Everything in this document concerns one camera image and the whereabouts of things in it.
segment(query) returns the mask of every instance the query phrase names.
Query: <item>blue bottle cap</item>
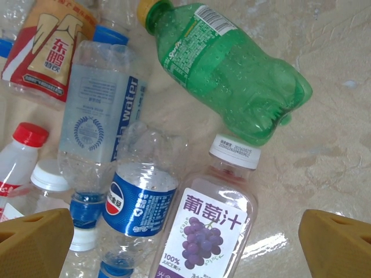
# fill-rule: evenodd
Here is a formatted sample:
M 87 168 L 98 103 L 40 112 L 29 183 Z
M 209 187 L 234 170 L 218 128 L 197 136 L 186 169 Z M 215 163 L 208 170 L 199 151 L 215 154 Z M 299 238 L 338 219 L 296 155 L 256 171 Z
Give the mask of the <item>blue bottle cap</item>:
M 105 262 L 101 262 L 98 278 L 129 278 L 133 274 L 133 272 L 133 269 L 116 268 L 114 266 L 106 264 Z
M 109 43 L 110 45 L 127 45 L 129 39 L 107 27 L 97 25 L 93 42 Z
M 13 47 L 14 42 L 0 39 L 0 56 L 8 58 L 9 53 Z

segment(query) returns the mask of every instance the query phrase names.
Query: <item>yellow bottle cap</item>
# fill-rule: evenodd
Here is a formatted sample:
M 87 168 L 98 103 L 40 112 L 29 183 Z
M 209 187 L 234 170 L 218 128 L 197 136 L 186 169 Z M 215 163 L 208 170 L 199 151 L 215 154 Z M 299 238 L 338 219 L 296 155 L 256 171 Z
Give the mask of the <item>yellow bottle cap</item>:
M 147 16 L 152 7 L 161 0 L 141 0 L 137 8 L 137 17 L 140 24 L 145 28 Z

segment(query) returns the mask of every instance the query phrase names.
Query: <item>green plastic bottle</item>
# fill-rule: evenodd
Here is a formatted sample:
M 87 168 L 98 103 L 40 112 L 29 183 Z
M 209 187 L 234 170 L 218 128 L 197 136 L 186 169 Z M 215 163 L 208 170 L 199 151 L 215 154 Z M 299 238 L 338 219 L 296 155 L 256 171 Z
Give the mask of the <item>green plastic bottle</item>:
M 228 128 L 261 146 L 289 113 L 312 95 L 304 77 L 272 58 L 240 28 L 201 3 L 174 8 L 141 0 L 137 15 L 156 37 L 164 69 Z

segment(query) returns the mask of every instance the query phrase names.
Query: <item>white bottle cap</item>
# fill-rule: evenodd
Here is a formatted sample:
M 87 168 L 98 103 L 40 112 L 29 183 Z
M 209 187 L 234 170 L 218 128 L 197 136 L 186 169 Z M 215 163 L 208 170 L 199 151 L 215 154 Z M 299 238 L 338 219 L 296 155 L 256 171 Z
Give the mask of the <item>white bottle cap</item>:
M 261 150 L 248 146 L 240 139 L 218 134 L 210 153 L 233 165 L 255 170 L 259 163 Z
M 94 249 L 97 246 L 98 231 L 93 229 L 74 228 L 74 238 L 70 246 L 71 251 L 84 252 Z
M 59 172 L 56 159 L 40 160 L 32 172 L 31 181 L 37 187 L 48 191 L 62 192 L 70 189 Z

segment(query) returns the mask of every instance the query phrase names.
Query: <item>grape juice label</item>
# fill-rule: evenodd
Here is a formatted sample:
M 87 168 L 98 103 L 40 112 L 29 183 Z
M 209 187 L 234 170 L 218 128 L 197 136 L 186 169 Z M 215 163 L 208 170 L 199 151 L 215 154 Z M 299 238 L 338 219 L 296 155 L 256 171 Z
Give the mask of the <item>grape juice label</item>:
M 248 215 L 185 189 L 156 277 L 221 278 Z

